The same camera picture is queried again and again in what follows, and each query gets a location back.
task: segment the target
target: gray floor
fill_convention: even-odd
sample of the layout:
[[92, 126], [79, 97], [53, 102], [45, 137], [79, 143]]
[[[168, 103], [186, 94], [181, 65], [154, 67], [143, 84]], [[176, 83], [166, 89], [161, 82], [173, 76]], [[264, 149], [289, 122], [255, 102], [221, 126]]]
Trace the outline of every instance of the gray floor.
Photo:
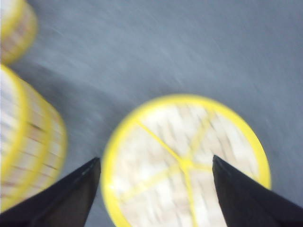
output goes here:
[[[34, 46], [12, 68], [63, 116], [68, 174], [102, 156], [151, 98], [194, 93], [239, 113], [270, 162], [273, 190], [303, 206], [301, 0], [30, 0]], [[100, 192], [87, 227], [112, 226]]]

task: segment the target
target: concrete floor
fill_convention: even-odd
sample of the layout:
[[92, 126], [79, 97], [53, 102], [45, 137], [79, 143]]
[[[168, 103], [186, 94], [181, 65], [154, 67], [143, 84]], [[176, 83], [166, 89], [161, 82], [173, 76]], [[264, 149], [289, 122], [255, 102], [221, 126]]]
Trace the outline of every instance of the concrete floor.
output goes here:
[[[273, 190], [303, 206], [301, 0], [30, 0], [34, 46], [12, 68], [63, 116], [62, 176], [151, 98], [193, 93], [235, 110], [267, 154]], [[98, 191], [87, 227], [112, 226]]]

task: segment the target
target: gray carpet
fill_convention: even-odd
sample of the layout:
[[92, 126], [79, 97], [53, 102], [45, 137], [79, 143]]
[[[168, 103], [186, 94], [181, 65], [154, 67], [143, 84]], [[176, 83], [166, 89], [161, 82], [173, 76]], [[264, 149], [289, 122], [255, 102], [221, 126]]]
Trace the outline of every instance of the gray carpet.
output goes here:
[[[39, 33], [12, 68], [64, 118], [62, 176], [101, 157], [133, 108], [193, 93], [249, 123], [266, 151], [273, 190], [303, 206], [303, 1], [29, 2]], [[112, 226], [100, 191], [86, 226]]]

